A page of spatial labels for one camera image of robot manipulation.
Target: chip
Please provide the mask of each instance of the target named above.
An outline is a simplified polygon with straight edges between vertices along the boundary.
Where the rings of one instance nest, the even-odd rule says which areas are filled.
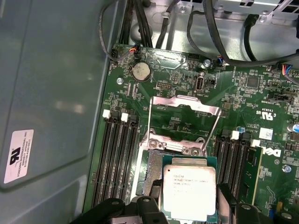
[[[291,133],[290,134],[291,141],[299,141],[299,134],[298,133]]]
[[[231,107],[231,104],[228,103],[228,102],[225,102],[224,105],[223,105],[223,108],[226,109],[226,110],[230,110],[230,107]]]
[[[247,87],[257,88],[258,87],[258,77],[249,76],[247,79]]]

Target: cable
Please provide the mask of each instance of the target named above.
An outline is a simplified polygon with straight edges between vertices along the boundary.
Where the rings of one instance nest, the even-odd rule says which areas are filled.
[[[256,62],[246,62],[246,61],[239,61],[239,60],[233,60],[230,59],[229,56],[226,53],[226,50],[222,44],[215,17],[214,17],[214,8],[213,8],[213,1],[211,0],[203,0],[203,6],[205,10],[205,16],[206,21],[208,25],[208,29],[210,32],[210,36],[214,42],[214,45],[218,49],[219,53],[223,57],[223,60],[232,66],[238,66],[238,67],[256,67],[256,66],[262,66],[262,65],[273,65],[277,63],[284,63],[287,61],[291,61],[294,59],[299,58],[299,53],[291,54],[284,57],[279,57],[271,60],[265,60],[265,61],[256,61]]]
[[[282,65],[282,75],[286,78],[286,80],[290,81],[294,85],[299,86],[299,82],[295,81],[293,78],[288,76],[288,73],[292,67],[293,67],[292,65],[283,64]]]
[[[137,21],[138,21],[138,26],[139,26],[139,33],[141,36],[141,43],[144,47],[147,47],[147,41],[145,39],[145,30],[144,30],[144,26],[142,23],[142,18],[141,18],[141,14],[138,8],[138,0],[134,0],[134,8],[135,8],[135,12],[136,12],[136,17],[137,17]]]
[[[244,22],[244,27],[245,27],[244,47],[245,47],[245,51],[246,51],[249,59],[253,62],[257,61],[257,59],[253,55],[253,52],[251,50],[249,37],[250,37],[251,28],[256,24],[256,21],[258,20],[258,17],[259,17],[259,15],[250,14]]]
[[[208,57],[208,58],[211,58],[211,59],[214,59],[214,60],[217,60],[217,57],[212,56],[210,54],[207,54],[206,52],[204,52],[201,49],[199,49],[197,47],[197,45],[195,44],[194,40],[191,37],[191,27],[192,27],[192,24],[193,24],[193,16],[195,14],[196,15],[204,15],[204,13],[202,13],[200,11],[193,11],[193,12],[191,12],[191,14],[189,16],[189,20],[188,20],[188,25],[187,25],[187,39],[188,39],[188,42],[197,51],[198,54],[200,54],[202,56],[205,56],[205,57]]]
[[[140,13],[141,22],[143,23],[143,28],[144,28],[144,31],[145,31],[145,39],[146,39],[146,42],[147,42],[147,46],[149,48],[152,48],[153,47],[153,42],[151,40],[151,35],[150,35],[150,26],[149,26],[148,20],[146,18],[145,12],[144,12],[144,8],[143,8],[142,3],[141,3],[140,0],[136,0],[135,3],[137,4],[137,8],[138,8],[138,11]]]
[[[114,0],[112,2],[110,2],[109,4],[107,4],[106,6],[104,6],[100,12],[100,17],[99,17],[99,38],[100,38],[100,43],[101,46],[103,48],[103,51],[105,52],[105,54],[107,55],[107,57],[109,57],[112,61],[115,62],[119,62],[122,59],[124,59],[125,57],[127,57],[131,52],[130,50],[127,51],[126,53],[124,53],[122,56],[115,58],[113,57],[107,50],[106,45],[105,45],[105,41],[104,41],[104,37],[103,37],[103,16],[104,16],[104,12],[106,11],[106,9],[111,6],[112,4],[118,2],[119,0]]]
[[[124,18],[121,25],[121,34],[119,43],[128,44],[128,37],[130,35],[130,27],[132,22],[133,0],[128,0],[124,12]]]
[[[180,0],[173,0],[172,3],[168,6],[166,12],[167,13],[171,13],[172,10],[174,9],[175,5],[178,4]],[[163,23],[162,23],[162,27],[161,27],[161,33],[160,36],[157,40],[157,44],[156,44],[156,48],[160,49],[162,47],[166,32],[167,32],[167,27],[168,27],[168,23],[169,23],[169,19],[168,18],[164,18],[163,19]]]

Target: colored wires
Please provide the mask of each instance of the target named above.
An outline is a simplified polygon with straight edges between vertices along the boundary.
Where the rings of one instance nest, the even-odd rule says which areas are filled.
[[[217,57],[217,60],[219,61],[219,64],[223,64],[223,57],[221,55]]]
[[[289,77],[288,73],[293,66],[290,64],[283,64],[282,65],[282,75],[286,78],[286,80],[290,81],[294,85],[299,86],[299,82],[295,81],[293,78]]]
[[[130,53],[134,53],[135,51],[137,51],[137,45],[134,45],[134,47],[129,50]]]

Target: white sticker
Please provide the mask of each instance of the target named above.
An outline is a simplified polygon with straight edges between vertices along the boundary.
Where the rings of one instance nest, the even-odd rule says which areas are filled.
[[[34,130],[14,131],[11,137],[4,183],[26,176]]]
[[[260,129],[260,139],[272,140],[273,129],[263,128]]]

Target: connector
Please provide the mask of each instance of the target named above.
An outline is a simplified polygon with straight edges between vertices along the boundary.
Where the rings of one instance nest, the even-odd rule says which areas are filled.
[[[250,14],[245,22],[244,22],[244,27],[252,27],[256,24],[256,21],[258,20],[259,15],[257,14]]]

